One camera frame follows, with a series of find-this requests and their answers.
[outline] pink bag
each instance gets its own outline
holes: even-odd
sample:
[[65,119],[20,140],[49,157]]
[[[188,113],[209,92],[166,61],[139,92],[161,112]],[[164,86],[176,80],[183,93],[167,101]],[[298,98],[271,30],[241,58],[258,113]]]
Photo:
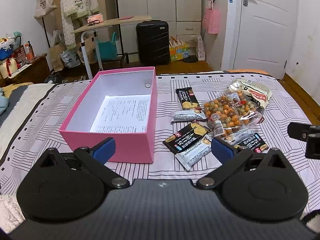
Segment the pink bag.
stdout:
[[202,20],[203,27],[211,34],[219,33],[221,14],[216,9],[205,9],[205,14]]

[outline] black suitcase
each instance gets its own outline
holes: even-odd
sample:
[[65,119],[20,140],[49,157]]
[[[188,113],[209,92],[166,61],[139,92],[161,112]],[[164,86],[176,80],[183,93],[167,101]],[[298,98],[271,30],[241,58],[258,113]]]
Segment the black suitcase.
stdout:
[[136,26],[139,58],[148,66],[170,62],[169,26],[164,21],[146,21]]

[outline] blue gripper pad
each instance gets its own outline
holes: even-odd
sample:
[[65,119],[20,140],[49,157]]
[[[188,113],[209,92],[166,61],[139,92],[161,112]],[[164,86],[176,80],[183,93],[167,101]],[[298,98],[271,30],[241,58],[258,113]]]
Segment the blue gripper pad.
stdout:
[[116,152],[116,141],[108,137],[90,149],[90,155],[101,164],[105,164]]
[[224,164],[227,160],[235,156],[238,150],[225,141],[214,138],[211,141],[211,152],[219,162]]

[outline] pink box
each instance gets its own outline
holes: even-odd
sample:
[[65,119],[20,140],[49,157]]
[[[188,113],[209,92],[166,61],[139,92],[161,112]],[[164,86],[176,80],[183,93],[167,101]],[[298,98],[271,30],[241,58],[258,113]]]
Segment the pink box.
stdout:
[[[90,132],[106,96],[150,95],[145,132]],[[116,141],[110,162],[152,163],[156,128],[157,85],[154,67],[100,71],[68,113],[59,130],[72,150],[93,147],[107,137]]]

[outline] folding table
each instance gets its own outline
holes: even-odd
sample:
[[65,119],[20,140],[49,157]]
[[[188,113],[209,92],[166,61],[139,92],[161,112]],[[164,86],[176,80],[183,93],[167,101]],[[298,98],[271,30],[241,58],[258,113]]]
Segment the folding table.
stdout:
[[[95,42],[95,47],[96,47],[96,52],[97,52],[97,58],[99,62],[99,68],[100,70],[103,70],[102,68],[102,62],[101,62],[101,56],[100,56],[100,51],[99,51],[99,46],[98,46],[98,40],[97,40],[97,29],[99,28],[108,28],[114,25],[119,25],[119,30],[120,30],[120,25],[130,25],[134,23],[139,23],[143,21],[150,21],[152,20],[151,16],[146,15],[146,16],[134,16],[130,19],[123,19],[117,18],[117,19],[110,19],[110,20],[105,20],[103,23],[95,24],[95,25],[85,25],[82,26],[76,30],[74,30],[72,33],[77,34],[81,33],[81,48],[82,48],[82,54],[84,57],[84,63],[85,67],[87,69],[88,77],[89,79],[92,79],[92,73],[91,73],[91,68],[89,64],[89,59],[87,52],[85,50],[85,43],[84,43],[84,35],[89,32],[93,32],[94,34],[94,42]],[[123,44],[122,44],[122,38],[121,38],[121,32],[120,32],[120,44],[121,44],[121,54],[118,54],[118,56],[126,56],[127,62],[129,61],[128,53],[125,53],[123,50]]]

